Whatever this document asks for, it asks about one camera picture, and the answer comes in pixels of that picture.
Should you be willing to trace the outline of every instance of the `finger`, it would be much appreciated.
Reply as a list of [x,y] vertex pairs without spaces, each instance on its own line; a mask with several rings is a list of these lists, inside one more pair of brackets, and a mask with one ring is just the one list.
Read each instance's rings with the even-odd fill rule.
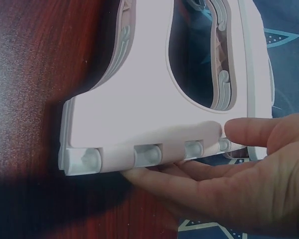
[[228,198],[243,198],[240,195],[243,191],[238,186],[241,182],[232,182],[232,178],[215,178],[197,182],[190,178],[144,168],[129,170],[123,172],[123,175],[136,186],[185,207],[195,208],[211,219],[222,217],[224,213],[228,214],[228,210],[231,209],[226,201]]
[[179,168],[192,179],[202,181],[212,178],[231,177],[238,172],[255,166],[259,161],[251,161],[241,164],[227,164],[210,166],[197,161],[179,163]]
[[160,165],[160,166],[158,166],[158,169],[162,173],[179,176],[179,177],[184,177],[184,178],[190,178],[190,176],[188,176],[185,172],[183,172],[174,163]]
[[[156,167],[156,171],[162,173],[170,174],[173,176],[179,176],[184,178],[190,178],[186,173],[184,173],[179,167],[174,163],[163,164]],[[163,197],[158,197],[158,200],[176,217],[186,218],[193,221],[201,221],[202,223],[211,222],[211,219],[207,218],[203,214],[197,212],[194,209],[178,204],[172,200],[168,200]]]
[[225,133],[231,141],[245,146],[266,147],[268,138],[281,121],[277,119],[241,118],[225,124]]
[[268,139],[268,154],[297,141],[299,141],[299,114],[293,114],[284,117],[284,120],[273,129]]

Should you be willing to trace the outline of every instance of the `cutout opening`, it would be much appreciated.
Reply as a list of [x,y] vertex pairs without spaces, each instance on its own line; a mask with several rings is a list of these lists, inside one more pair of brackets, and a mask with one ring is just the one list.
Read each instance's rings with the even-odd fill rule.
[[[183,92],[198,104],[226,111],[232,101],[227,13],[215,0],[175,0],[169,60]],[[203,10],[192,6],[201,4]]]

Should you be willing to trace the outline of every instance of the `white plastic part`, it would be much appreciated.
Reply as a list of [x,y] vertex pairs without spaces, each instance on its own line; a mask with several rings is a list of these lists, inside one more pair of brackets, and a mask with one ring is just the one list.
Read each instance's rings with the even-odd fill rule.
[[[60,170],[67,175],[121,171],[230,152],[244,146],[226,139],[228,120],[272,117],[273,78],[253,1],[206,3],[222,16],[212,28],[212,109],[189,98],[172,73],[168,45],[174,0],[122,0],[118,17],[125,21],[117,22],[105,76],[64,105]],[[213,42],[226,46],[221,67],[216,64],[221,47]],[[248,147],[248,152],[257,160],[266,149]]]

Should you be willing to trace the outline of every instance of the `wooden table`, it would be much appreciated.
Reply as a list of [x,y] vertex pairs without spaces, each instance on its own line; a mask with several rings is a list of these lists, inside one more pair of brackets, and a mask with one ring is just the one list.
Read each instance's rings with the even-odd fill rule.
[[117,6],[0,0],[0,239],[176,238],[177,221],[119,173],[57,167],[62,105],[109,63],[102,23]]

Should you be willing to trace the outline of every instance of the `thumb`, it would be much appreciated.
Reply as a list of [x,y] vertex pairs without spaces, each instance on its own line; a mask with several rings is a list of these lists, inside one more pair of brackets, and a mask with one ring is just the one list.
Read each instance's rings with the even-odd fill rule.
[[278,119],[240,118],[225,124],[227,138],[245,146],[267,147],[268,138],[281,121]]

